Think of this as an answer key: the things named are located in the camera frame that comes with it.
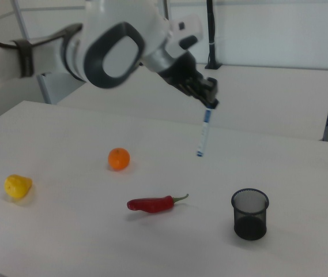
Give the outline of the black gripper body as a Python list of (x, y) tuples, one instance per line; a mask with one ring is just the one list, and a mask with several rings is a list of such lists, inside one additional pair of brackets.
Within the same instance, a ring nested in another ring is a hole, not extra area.
[(195, 58), (192, 54), (183, 54), (169, 68), (158, 72), (158, 75), (173, 87), (193, 84), (198, 78)]

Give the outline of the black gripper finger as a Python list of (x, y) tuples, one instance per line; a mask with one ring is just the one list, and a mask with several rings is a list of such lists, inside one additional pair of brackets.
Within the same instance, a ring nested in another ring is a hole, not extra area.
[(180, 90), (185, 95), (199, 100), (205, 107), (209, 107), (205, 90), (198, 80), (193, 78), (184, 80), (180, 83)]
[(208, 77), (202, 82), (205, 106), (207, 108), (216, 108), (219, 104), (216, 95), (218, 93), (217, 80), (215, 78)]

